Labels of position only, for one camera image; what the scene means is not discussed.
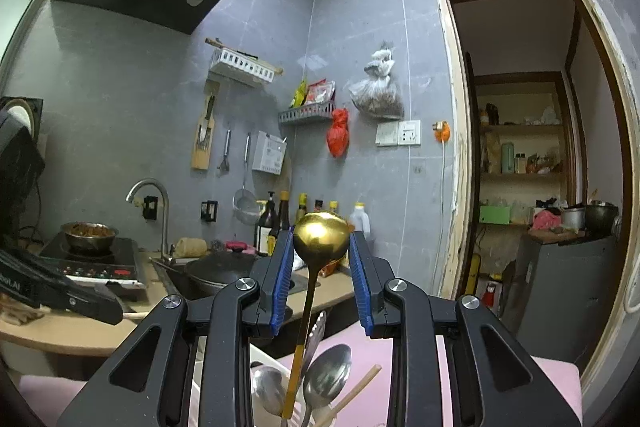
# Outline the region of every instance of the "sink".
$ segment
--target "sink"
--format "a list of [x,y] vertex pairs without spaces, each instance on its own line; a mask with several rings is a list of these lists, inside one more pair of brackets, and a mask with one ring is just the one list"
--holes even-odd
[[[158,279],[162,282],[168,293],[179,293],[189,300],[200,299],[205,296],[190,277],[182,272],[186,264],[185,262],[176,263],[175,266],[171,268],[164,267],[157,262],[153,264],[158,273]],[[306,291],[307,284],[307,277],[293,272],[289,283],[289,295]]]

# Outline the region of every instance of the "gold ladle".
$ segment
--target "gold ladle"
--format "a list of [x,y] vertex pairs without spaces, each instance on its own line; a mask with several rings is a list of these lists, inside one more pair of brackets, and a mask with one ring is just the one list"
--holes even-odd
[[296,391],[302,368],[302,355],[308,338],[311,307],[320,270],[332,261],[337,261],[349,248],[349,227],[341,217],[328,212],[310,212],[302,217],[293,231],[293,247],[306,263],[309,272],[306,289],[305,310],[302,314],[296,350],[291,364],[289,386],[284,399],[282,417],[290,419],[296,402]]

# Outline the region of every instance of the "orange plug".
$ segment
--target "orange plug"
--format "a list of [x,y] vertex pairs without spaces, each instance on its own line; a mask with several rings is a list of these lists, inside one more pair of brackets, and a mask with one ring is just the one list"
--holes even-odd
[[442,129],[439,129],[438,127],[438,124],[433,124],[433,136],[440,143],[448,142],[451,138],[451,127],[449,127],[449,124],[446,121],[442,122]]

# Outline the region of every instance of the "faucet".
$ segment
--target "faucet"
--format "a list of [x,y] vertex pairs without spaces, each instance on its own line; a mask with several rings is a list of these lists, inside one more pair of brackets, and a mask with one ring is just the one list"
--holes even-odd
[[160,195],[162,196],[162,206],[164,209],[162,210],[162,243],[160,245],[160,256],[163,263],[170,264],[173,255],[169,250],[169,245],[166,240],[167,229],[169,228],[169,195],[166,193],[164,185],[155,178],[144,178],[131,187],[125,201],[127,201],[127,203],[133,203],[133,196],[140,190],[140,187],[144,187],[145,185],[153,185],[160,191]]

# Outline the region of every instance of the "kitchen counter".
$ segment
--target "kitchen counter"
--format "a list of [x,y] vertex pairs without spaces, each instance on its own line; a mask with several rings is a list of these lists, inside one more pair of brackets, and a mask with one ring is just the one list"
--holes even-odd
[[[153,265],[148,261],[149,253],[146,252],[144,255],[146,261],[143,266],[149,281],[146,290],[147,300],[129,303],[137,312],[150,311],[167,295]],[[299,270],[298,273],[307,276],[306,269]],[[353,296],[351,277],[344,273],[336,272],[320,282],[321,285],[316,288],[314,296],[315,312]],[[293,310],[291,320],[302,317],[305,297],[306,292],[300,292],[287,299],[287,305]],[[111,326],[71,312],[50,312],[22,326],[0,321],[0,341],[62,355],[108,357],[135,327],[136,324],[129,320]]]

